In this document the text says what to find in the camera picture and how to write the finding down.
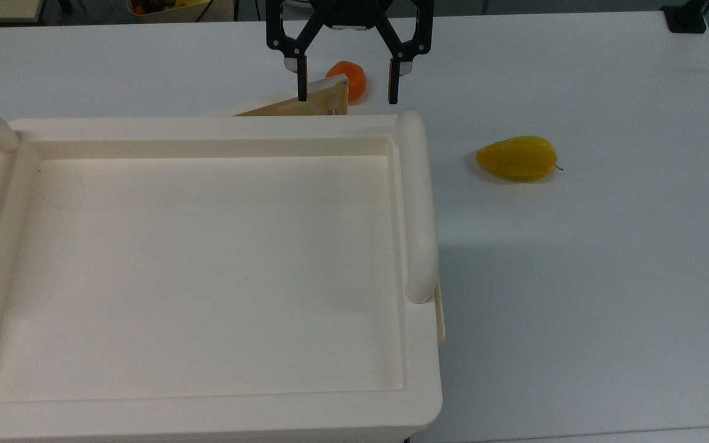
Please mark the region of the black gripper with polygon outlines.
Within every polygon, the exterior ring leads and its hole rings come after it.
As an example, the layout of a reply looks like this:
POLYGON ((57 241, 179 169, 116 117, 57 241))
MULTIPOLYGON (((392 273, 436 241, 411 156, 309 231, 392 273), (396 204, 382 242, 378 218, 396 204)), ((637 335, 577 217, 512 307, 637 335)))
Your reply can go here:
POLYGON ((266 42, 269 48, 283 54, 285 67, 297 75, 299 101, 306 101, 308 95, 306 50, 324 25, 332 29, 357 30, 376 27, 391 54, 388 103, 398 103, 399 79, 412 71, 416 56, 430 52, 435 2, 412 2, 416 9, 415 28, 411 39, 406 41, 400 39, 386 15, 392 3, 393 1, 310 1, 313 14, 295 38, 285 33, 284 1, 266 3, 266 42))

